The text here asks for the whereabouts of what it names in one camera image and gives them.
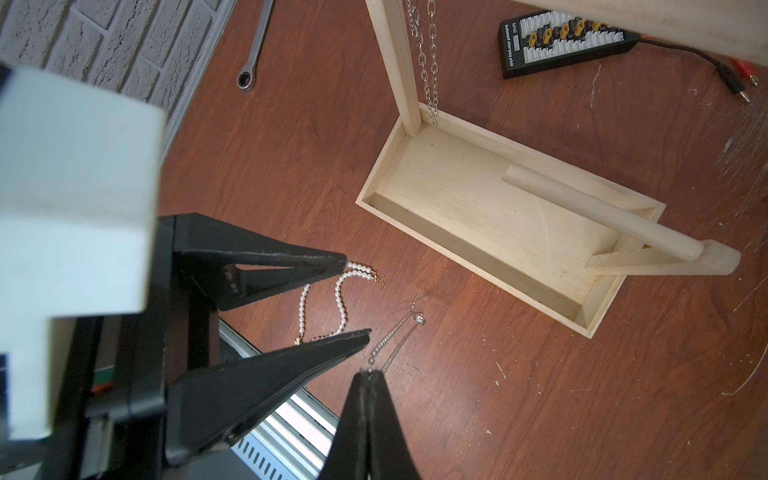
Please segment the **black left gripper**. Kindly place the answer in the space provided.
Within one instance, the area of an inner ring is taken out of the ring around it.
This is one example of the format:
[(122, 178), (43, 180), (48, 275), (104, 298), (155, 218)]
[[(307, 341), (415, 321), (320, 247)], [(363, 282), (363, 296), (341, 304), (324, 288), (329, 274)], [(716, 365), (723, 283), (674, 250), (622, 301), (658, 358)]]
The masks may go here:
[(12, 440), (3, 421), (2, 478), (187, 478), (190, 462), (237, 445), (370, 342), (371, 331), (362, 329), (215, 365), (216, 308), (335, 277), (347, 264), (342, 253), (199, 213), (161, 218), (146, 310), (76, 319), (54, 430), (41, 440)]

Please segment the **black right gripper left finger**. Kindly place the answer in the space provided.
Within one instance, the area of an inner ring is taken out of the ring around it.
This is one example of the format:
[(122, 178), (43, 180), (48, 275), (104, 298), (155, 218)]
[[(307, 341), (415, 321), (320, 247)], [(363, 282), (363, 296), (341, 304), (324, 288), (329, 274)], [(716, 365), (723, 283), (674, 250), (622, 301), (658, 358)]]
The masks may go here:
[(339, 418), (337, 431), (319, 479), (365, 480), (369, 478), (367, 372), (357, 373)]

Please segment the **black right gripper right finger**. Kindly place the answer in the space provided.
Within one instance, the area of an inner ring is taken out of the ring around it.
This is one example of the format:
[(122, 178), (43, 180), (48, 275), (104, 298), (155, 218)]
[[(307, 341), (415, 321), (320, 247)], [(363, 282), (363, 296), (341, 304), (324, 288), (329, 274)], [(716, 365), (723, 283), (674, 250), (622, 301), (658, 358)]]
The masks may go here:
[(370, 478), (420, 479), (383, 372), (368, 375), (367, 394)]

